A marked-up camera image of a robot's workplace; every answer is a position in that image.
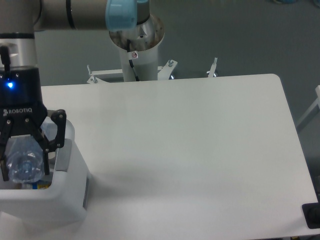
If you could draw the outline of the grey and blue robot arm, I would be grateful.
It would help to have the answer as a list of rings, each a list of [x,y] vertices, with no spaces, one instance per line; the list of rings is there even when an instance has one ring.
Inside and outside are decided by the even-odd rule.
[[[50,173],[49,153],[65,144],[67,116],[43,103],[35,32],[132,30],[150,17],[147,0],[3,0],[0,3],[0,169],[10,181],[5,154],[10,138],[32,136],[39,171]]]

